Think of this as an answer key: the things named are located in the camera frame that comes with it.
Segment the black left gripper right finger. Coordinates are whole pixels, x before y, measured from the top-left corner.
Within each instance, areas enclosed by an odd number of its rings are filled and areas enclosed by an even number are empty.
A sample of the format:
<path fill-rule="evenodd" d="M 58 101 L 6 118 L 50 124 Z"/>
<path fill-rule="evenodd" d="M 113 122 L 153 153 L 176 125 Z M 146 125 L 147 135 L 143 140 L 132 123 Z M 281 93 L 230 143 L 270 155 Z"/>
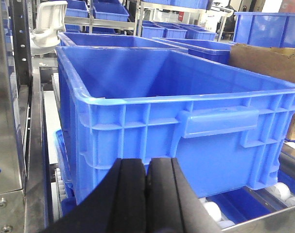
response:
<path fill-rule="evenodd" d="M 146 177 L 149 233 L 219 233 L 218 224 L 184 176 L 177 159 L 153 158 Z"/>

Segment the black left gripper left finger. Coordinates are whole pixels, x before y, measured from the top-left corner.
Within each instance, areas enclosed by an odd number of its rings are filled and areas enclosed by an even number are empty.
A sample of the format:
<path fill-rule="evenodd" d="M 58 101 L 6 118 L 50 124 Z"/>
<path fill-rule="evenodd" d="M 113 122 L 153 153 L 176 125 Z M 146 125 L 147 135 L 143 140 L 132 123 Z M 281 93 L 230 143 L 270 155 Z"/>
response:
<path fill-rule="evenodd" d="M 145 168 L 140 159 L 116 159 L 97 187 L 45 233 L 143 233 Z"/>

